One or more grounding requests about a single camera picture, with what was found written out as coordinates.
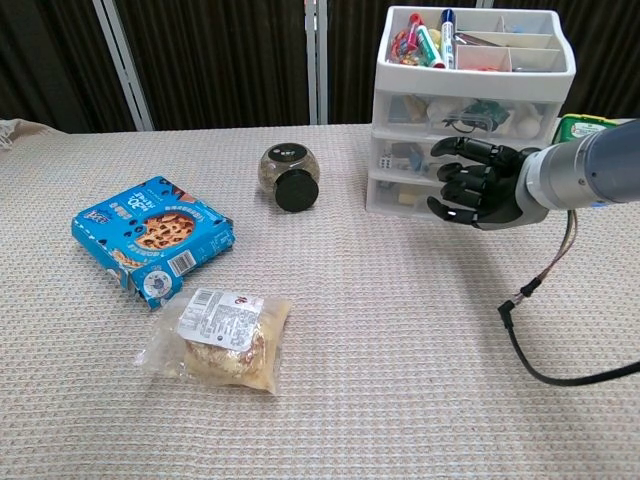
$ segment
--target cable connector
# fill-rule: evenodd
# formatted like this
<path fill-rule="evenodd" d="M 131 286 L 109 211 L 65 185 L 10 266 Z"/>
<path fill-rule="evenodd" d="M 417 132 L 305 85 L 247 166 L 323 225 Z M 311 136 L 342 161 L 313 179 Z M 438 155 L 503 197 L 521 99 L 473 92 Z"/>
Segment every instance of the cable connector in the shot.
<path fill-rule="evenodd" d="M 520 289 L 520 293 L 525 297 L 529 298 L 531 295 L 533 295 L 533 292 L 535 291 L 535 289 L 538 288 L 541 284 L 542 284 L 542 280 L 540 279 L 540 277 L 535 277 L 533 280 L 531 280 L 529 283 L 527 283 L 524 287 Z"/>
<path fill-rule="evenodd" d="M 498 313 L 500 313 L 500 318 L 502 319 L 502 323 L 504 323 L 504 328 L 510 330 L 513 328 L 513 320 L 511 320 L 511 310 L 516 308 L 516 304 L 511 300 L 507 300 L 502 305 L 498 307 Z"/>

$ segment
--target label sticker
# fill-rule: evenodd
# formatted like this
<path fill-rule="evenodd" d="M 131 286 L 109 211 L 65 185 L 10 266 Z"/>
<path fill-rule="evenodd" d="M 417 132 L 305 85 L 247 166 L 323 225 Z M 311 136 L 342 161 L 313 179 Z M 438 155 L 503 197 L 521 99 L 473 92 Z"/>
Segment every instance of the label sticker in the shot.
<path fill-rule="evenodd" d="M 262 298 L 199 288 L 180 315 L 178 335 L 244 352 L 251 347 L 263 304 Z"/>
<path fill-rule="evenodd" d="M 171 290 L 171 277 L 163 271 L 151 272 L 144 278 L 144 291 L 153 298 L 165 296 Z"/>
<path fill-rule="evenodd" d="M 576 122 L 573 125 L 571 125 L 571 135 L 578 138 L 586 137 L 587 135 L 599 132 L 600 130 L 604 130 L 605 128 L 607 127 L 605 127 L 604 125 L 594 125 L 593 123 Z"/>
<path fill-rule="evenodd" d="M 169 260 L 169 267 L 176 277 L 180 277 L 196 266 L 196 259 L 193 258 L 190 250 L 185 250 L 180 255 L 176 255 Z"/>

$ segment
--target plastic drawer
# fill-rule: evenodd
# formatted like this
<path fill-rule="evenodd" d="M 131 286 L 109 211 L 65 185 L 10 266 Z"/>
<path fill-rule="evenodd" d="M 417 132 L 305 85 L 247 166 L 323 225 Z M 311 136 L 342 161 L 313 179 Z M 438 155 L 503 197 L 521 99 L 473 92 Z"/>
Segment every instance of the plastic drawer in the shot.
<path fill-rule="evenodd" d="M 389 61 L 393 38 L 407 27 L 412 13 L 419 13 L 428 28 L 438 28 L 442 10 L 389 8 L 378 50 L 376 91 L 514 102 L 564 102 L 576 65 L 554 11 L 455 8 L 458 31 L 501 46 L 458 46 L 458 69 L 452 70 Z M 514 71 L 518 68 L 544 71 Z"/>
<path fill-rule="evenodd" d="M 460 156 L 432 157 L 431 148 L 443 138 L 445 137 L 427 136 L 416 141 L 410 136 L 393 138 L 374 131 L 371 135 L 369 174 L 395 182 L 432 185 L 439 182 L 438 169 L 444 164 L 456 162 L 464 166 L 479 165 Z M 508 143 L 516 150 L 536 146 Z"/>
<path fill-rule="evenodd" d="M 405 218 L 437 220 L 427 207 L 427 197 L 441 199 L 442 186 L 437 183 L 417 185 L 369 177 L 367 211 Z"/>
<path fill-rule="evenodd" d="M 561 103 L 377 91 L 373 128 L 392 135 L 470 136 L 532 146 L 551 142 Z"/>

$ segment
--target barcode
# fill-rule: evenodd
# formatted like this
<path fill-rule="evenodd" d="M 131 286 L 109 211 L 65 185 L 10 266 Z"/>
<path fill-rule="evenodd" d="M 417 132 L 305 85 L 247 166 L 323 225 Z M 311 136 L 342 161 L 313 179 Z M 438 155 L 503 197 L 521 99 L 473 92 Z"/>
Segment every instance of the barcode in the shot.
<path fill-rule="evenodd" d="M 169 260 L 169 266 L 176 277 L 180 277 L 196 266 L 196 260 L 189 250 Z"/>
<path fill-rule="evenodd" d="M 193 303 L 195 305 L 207 305 L 212 296 L 213 292 L 200 292 L 198 293 L 198 296 L 193 299 Z"/>

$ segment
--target jar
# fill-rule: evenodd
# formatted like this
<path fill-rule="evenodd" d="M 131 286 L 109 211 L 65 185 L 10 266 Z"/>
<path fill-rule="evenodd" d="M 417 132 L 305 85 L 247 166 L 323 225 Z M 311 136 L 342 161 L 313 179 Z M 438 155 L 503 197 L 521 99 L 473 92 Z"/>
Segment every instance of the jar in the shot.
<path fill-rule="evenodd" d="M 318 161 L 298 143 L 280 143 L 264 152 L 258 177 L 262 190 L 288 212 L 306 210 L 318 198 Z"/>

